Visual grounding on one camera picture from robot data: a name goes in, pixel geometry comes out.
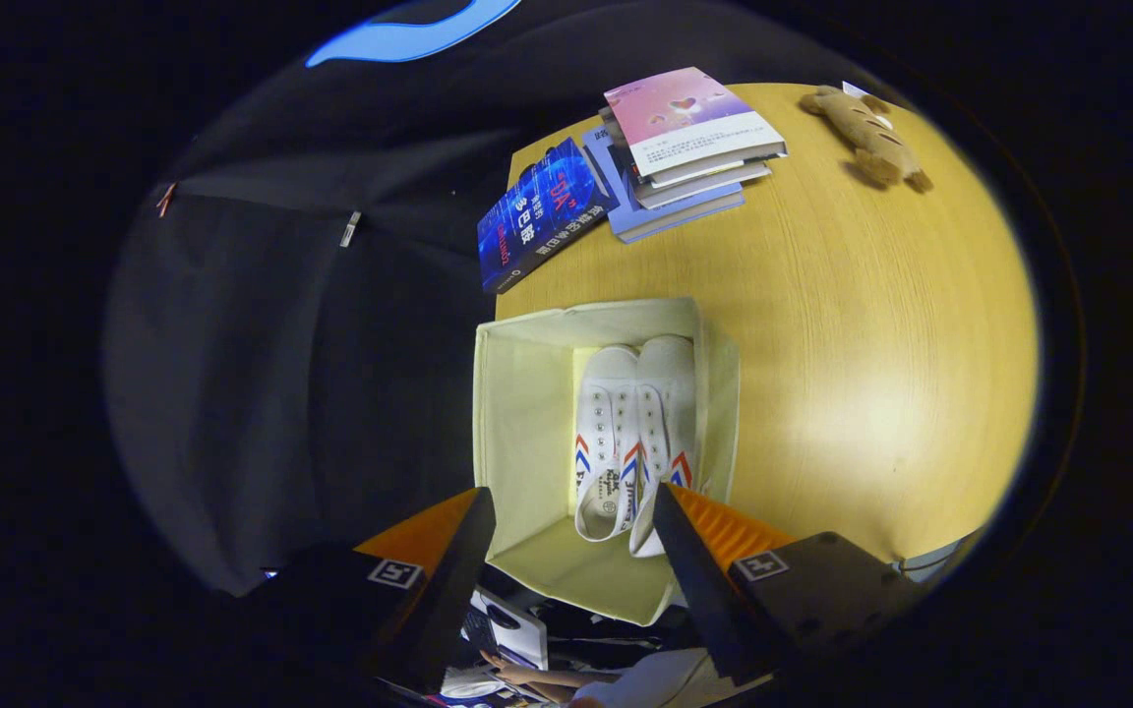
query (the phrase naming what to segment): person's arm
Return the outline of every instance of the person's arm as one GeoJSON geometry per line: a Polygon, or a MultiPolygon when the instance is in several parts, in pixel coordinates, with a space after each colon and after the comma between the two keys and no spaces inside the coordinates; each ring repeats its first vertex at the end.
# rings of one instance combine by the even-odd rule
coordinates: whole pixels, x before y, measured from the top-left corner
{"type": "Polygon", "coordinates": [[[566,689],[582,689],[590,682],[616,682],[620,674],[599,674],[595,672],[540,672],[539,668],[526,668],[536,672],[536,682],[547,682],[553,685],[563,685],[566,689]]]}
{"type": "Polygon", "coordinates": [[[512,682],[512,684],[527,684],[528,682],[543,682],[566,686],[566,689],[580,689],[590,682],[616,682],[620,676],[616,674],[598,674],[594,672],[544,672],[539,668],[521,667],[519,664],[508,662],[500,656],[483,652],[484,658],[494,667],[499,668],[499,680],[512,682]]]}
{"type": "Polygon", "coordinates": [[[563,685],[548,684],[548,682],[528,682],[522,685],[536,691],[545,700],[553,700],[554,703],[570,703],[570,700],[576,698],[576,690],[566,689],[563,685]]]}

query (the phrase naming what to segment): person's hand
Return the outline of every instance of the person's hand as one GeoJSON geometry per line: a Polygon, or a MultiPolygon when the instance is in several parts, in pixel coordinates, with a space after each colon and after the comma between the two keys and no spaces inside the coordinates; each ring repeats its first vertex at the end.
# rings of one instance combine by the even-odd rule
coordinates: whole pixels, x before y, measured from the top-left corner
{"type": "Polygon", "coordinates": [[[512,682],[512,684],[522,685],[526,684],[526,682],[536,681],[536,676],[540,673],[536,671],[536,668],[521,667],[521,665],[510,662],[509,659],[503,658],[503,656],[494,656],[484,650],[480,650],[480,654],[484,655],[485,662],[497,668],[495,677],[499,677],[499,680],[504,682],[512,682]]]}

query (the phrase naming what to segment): blue book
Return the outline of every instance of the blue book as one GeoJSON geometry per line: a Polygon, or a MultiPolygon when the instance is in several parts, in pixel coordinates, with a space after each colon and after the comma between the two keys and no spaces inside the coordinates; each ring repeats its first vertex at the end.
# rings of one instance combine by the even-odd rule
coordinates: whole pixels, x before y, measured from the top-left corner
{"type": "Polygon", "coordinates": [[[550,147],[478,224],[484,291],[509,290],[616,205],[574,140],[550,147]]]}
{"type": "Polygon", "coordinates": [[[615,237],[622,242],[639,241],[661,230],[678,228],[698,216],[732,210],[733,206],[746,203],[742,186],[733,182],[693,194],[692,197],[678,198],[670,205],[658,206],[656,210],[646,210],[636,197],[634,180],[630,178],[632,171],[623,165],[623,152],[615,147],[610,130],[604,127],[589,130],[583,135],[583,140],[585,148],[593,154],[593,161],[597,162],[603,178],[610,182],[611,191],[620,202],[611,210],[607,217],[611,219],[611,229],[615,231],[615,237]]]}

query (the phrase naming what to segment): blue light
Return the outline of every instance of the blue light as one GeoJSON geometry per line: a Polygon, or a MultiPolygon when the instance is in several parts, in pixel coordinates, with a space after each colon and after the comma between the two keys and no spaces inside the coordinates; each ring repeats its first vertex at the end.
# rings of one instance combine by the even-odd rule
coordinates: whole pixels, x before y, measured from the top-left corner
{"type": "Polygon", "coordinates": [[[363,23],[333,37],[316,50],[306,67],[316,67],[327,59],[352,59],[358,62],[411,62],[443,52],[466,37],[504,17],[520,0],[471,0],[466,8],[449,18],[427,26],[401,23],[363,23]]]}

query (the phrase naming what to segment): keyboard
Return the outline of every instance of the keyboard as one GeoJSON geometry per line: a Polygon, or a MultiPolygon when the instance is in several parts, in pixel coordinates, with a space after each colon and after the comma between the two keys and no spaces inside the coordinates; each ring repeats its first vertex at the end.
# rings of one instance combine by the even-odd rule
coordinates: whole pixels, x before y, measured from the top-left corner
{"type": "Polygon", "coordinates": [[[492,636],[492,620],[488,620],[487,615],[480,611],[475,607],[468,608],[466,619],[462,620],[462,629],[466,630],[466,637],[475,646],[475,649],[492,655],[501,652],[496,645],[496,637],[492,636]]]}

